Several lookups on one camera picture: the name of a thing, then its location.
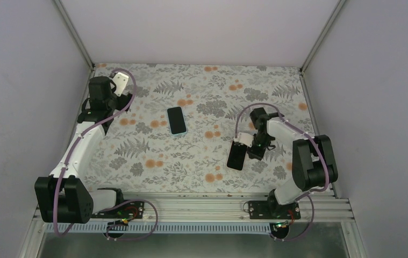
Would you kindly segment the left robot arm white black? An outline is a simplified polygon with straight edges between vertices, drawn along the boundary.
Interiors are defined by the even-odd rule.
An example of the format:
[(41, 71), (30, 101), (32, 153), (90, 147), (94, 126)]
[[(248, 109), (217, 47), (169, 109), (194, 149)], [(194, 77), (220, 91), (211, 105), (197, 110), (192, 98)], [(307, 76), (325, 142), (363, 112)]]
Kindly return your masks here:
[(132, 103), (135, 92), (124, 94), (130, 81), (125, 73), (89, 80), (88, 97), (82, 103), (70, 145), (50, 174), (38, 177), (34, 184), (44, 222), (84, 224), (103, 210), (113, 218), (125, 212), (119, 190), (102, 188), (90, 192), (82, 180), (114, 118)]

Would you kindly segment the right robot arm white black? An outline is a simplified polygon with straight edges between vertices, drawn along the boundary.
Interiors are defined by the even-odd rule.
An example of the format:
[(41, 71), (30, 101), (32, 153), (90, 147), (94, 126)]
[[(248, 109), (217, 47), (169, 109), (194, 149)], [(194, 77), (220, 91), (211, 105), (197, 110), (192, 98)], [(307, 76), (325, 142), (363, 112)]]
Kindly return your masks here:
[(290, 143), (292, 148), (292, 178), (272, 190), (267, 197), (267, 212), (280, 219), (292, 209), (292, 204), (312, 192), (325, 191), (338, 178), (332, 143), (328, 136), (310, 136), (289, 123), (281, 114), (266, 113), (256, 108), (250, 118), (257, 133), (253, 135), (247, 154), (262, 160), (271, 142)]

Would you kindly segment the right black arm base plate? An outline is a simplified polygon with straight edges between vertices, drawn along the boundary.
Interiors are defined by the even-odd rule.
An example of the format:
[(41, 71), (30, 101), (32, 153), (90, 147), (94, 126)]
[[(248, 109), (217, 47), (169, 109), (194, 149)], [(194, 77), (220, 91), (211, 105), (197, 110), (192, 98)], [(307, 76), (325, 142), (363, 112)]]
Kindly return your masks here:
[(242, 210), (251, 220), (300, 219), (298, 203), (287, 205), (269, 204), (266, 200), (249, 200), (242, 205)]

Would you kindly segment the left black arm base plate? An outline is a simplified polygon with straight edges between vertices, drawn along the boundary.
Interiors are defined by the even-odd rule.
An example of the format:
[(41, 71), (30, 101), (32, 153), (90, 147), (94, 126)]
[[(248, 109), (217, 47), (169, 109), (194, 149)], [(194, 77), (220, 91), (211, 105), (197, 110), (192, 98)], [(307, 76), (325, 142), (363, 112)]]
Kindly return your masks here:
[(91, 215), (91, 218), (99, 219), (142, 219), (145, 202), (129, 202), (121, 207), (110, 211), (102, 211)]

